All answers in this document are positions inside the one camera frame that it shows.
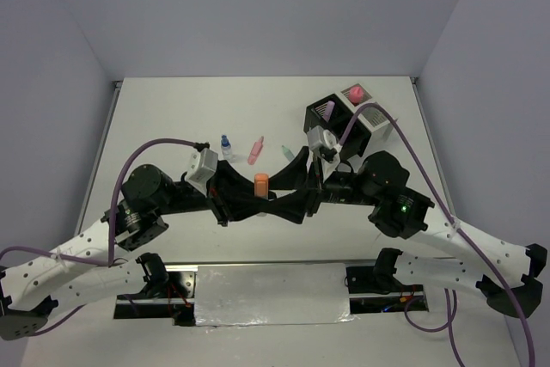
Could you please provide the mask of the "purple highlighter pen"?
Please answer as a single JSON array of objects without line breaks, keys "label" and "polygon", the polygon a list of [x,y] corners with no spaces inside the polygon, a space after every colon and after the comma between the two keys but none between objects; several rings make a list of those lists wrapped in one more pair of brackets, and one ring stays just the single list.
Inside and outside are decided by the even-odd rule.
[{"label": "purple highlighter pen", "polygon": [[322,118],[326,122],[330,121],[330,119],[332,117],[332,114],[333,114],[334,108],[335,108],[335,102],[334,101],[328,101],[327,104],[326,104],[326,107],[324,109],[324,112],[322,114]]}]

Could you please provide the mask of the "white organizer container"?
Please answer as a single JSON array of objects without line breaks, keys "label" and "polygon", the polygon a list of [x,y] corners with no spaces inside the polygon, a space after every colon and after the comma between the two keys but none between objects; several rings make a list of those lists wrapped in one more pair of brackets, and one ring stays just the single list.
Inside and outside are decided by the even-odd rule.
[{"label": "white organizer container", "polygon": [[[355,85],[360,85],[365,91],[364,101],[357,106],[351,104],[347,99],[349,89]],[[370,136],[370,139],[374,141],[386,141],[393,130],[388,116],[382,111],[371,91],[359,83],[351,87],[338,94],[345,108],[351,111],[350,120],[347,122],[344,132],[339,135],[339,143],[344,146],[351,140],[351,132],[356,125],[361,125],[366,129],[366,132],[361,133],[361,138]]]}]

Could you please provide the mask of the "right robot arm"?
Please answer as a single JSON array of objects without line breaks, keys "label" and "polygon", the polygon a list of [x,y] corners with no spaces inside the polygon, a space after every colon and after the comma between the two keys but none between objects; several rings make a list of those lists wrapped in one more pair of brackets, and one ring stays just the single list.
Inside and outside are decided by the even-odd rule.
[{"label": "right robot arm", "polygon": [[324,162],[307,167],[297,158],[269,177],[257,174],[254,194],[266,199],[266,213],[293,223],[314,215],[320,204],[366,205],[368,219],[385,236],[435,248],[445,259],[421,258],[383,248],[371,271],[375,291],[411,290],[418,284],[464,291],[485,299],[503,315],[530,317],[541,303],[538,277],[547,250],[500,240],[452,217],[429,197],[407,187],[408,171],[387,151],[376,152],[357,171],[325,175]]}]

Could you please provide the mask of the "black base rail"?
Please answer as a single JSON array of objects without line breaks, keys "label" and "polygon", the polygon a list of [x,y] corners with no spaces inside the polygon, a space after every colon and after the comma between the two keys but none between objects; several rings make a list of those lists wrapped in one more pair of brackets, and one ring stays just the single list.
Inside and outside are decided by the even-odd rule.
[{"label": "black base rail", "polygon": [[381,287],[371,260],[167,267],[169,284],[119,296],[116,320],[164,319],[178,327],[257,327],[348,322],[359,315],[428,310],[422,286]]}]

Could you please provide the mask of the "pink highlighter pen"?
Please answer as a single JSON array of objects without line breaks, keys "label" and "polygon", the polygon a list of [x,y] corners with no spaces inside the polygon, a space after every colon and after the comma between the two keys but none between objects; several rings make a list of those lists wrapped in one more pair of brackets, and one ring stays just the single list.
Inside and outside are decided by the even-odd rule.
[{"label": "pink highlighter pen", "polygon": [[254,145],[250,150],[249,156],[247,158],[248,165],[254,165],[257,162],[261,154],[261,151],[263,149],[263,146],[264,146],[264,137],[260,136],[259,139],[254,142]]}]

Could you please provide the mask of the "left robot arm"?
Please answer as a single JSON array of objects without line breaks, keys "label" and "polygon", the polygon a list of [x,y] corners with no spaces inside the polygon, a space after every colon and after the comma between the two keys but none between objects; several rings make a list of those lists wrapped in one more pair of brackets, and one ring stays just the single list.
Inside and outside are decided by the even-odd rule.
[{"label": "left robot arm", "polygon": [[47,322],[76,313],[104,297],[133,294],[182,296],[158,254],[131,252],[163,234],[167,215],[213,212],[218,223],[247,219],[276,196],[256,194],[251,181],[220,162],[200,187],[188,177],[174,181],[154,165],[130,173],[116,206],[88,229],[51,251],[1,271],[1,338],[17,340],[50,331]]}]

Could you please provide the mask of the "orange marker cap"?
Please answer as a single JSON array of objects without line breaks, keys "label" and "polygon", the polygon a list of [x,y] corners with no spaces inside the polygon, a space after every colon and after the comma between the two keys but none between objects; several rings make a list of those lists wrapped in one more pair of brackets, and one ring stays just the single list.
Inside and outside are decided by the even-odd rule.
[{"label": "orange marker cap", "polygon": [[269,175],[258,173],[254,176],[254,196],[261,199],[269,198]]}]

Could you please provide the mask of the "blue spray bottle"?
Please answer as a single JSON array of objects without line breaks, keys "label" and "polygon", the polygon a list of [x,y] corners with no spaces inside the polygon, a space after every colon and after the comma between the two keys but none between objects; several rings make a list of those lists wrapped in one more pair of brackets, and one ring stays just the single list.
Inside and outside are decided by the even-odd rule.
[{"label": "blue spray bottle", "polygon": [[227,162],[233,162],[235,156],[232,150],[232,145],[229,138],[226,135],[222,135],[220,139],[220,148],[222,151],[223,159]]}]

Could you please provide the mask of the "black organizer container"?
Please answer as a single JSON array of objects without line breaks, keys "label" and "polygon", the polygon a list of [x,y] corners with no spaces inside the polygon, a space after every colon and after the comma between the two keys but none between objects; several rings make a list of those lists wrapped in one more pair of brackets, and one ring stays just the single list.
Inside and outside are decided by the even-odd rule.
[{"label": "black organizer container", "polygon": [[[303,131],[308,132],[316,126],[329,130],[339,140],[345,132],[354,109],[342,94],[331,94],[306,107]],[[357,119],[343,144],[340,158],[349,160],[354,156],[362,157],[366,151],[371,132]]]}]

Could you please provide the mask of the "green highlighter pen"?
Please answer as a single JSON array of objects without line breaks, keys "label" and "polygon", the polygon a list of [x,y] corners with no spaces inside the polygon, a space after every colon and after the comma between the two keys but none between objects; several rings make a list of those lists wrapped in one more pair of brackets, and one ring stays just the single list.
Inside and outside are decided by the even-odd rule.
[{"label": "green highlighter pen", "polygon": [[289,148],[287,148],[286,146],[282,145],[281,146],[281,149],[282,149],[282,152],[283,152],[283,155],[285,156],[285,158],[289,161],[289,162],[292,162],[293,159],[294,159],[294,155],[293,153],[291,152],[291,150]]}]

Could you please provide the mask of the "pink capped colourful tube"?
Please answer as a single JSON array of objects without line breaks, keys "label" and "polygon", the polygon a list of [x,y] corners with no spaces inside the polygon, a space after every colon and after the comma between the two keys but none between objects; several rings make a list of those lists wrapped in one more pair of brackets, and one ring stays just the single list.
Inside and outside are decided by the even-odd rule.
[{"label": "pink capped colourful tube", "polygon": [[360,85],[351,87],[348,91],[347,99],[351,104],[357,106],[365,99],[365,91]]}]

